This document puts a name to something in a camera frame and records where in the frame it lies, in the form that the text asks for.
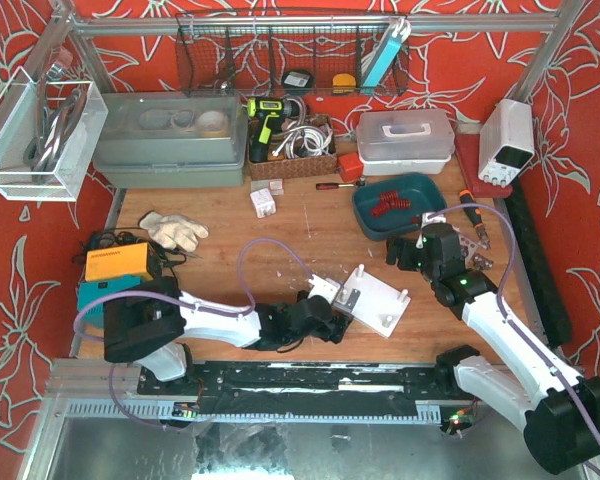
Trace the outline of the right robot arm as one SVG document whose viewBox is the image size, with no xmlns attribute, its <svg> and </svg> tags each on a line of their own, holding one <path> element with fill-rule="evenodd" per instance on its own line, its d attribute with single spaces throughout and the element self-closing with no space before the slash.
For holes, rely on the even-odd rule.
<svg viewBox="0 0 600 480">
<path fill-rule="evenodd" d="M 451 225 L 429 224 L 420 240 L 394 238 L 386 248 L 387 264 L 421 273 L 438 302 L 509 369 L 502 373 L 461 345 L 436 359 L 441 389 L 487 403 L 521 432 L 531 456 L 550 474 L 600 456 L 600 377 L 584 377 L 532 334 L 491 279 L 466 266 Z"/>
</svg>

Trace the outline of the grey metal bracket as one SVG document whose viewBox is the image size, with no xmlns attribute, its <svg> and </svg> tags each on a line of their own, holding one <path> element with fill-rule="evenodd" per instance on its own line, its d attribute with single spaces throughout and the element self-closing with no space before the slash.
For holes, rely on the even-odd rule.
<svg viewBox="0 0 600 480">
<path fill-rule="evenodd" d="M 332 307 L 334 310 L 353 317 L 360 295 L 361 292 L 358 289 L 342 288 L 334 299 Z"/>
</svg>

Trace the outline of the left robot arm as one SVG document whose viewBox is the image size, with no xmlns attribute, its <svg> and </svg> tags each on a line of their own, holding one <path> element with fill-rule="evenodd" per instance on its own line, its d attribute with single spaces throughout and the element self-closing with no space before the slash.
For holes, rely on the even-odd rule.
<svg viewBox="0 0 600 480">
<path fill-rule="evenodd" d="M 179 380 L 190 369 L 190 354 L 180 339 L 282 352 L 307 337 L 338 344 L 352 321 L 318 294 L 302 292 L 292 304 L 236 307 L 195 297 L 171 277 L 108 295 L 103 310 L 105 360 L 137 363 L 160 382 Z"/>
</svg>

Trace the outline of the red large spring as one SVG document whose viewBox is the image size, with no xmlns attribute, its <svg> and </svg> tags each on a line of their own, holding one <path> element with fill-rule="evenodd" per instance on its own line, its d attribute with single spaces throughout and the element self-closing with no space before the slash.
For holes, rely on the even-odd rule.
<svg viewBox="0 0 600 480">
<path fill-rule="evenodd" d="M 382 202 L 378 204 L 387 203 L 391 206 L 391 210 L 408 210 L 411 208 L 411 202 L 408 199 L 398 198 L 392 202 Z"/>
</svg>

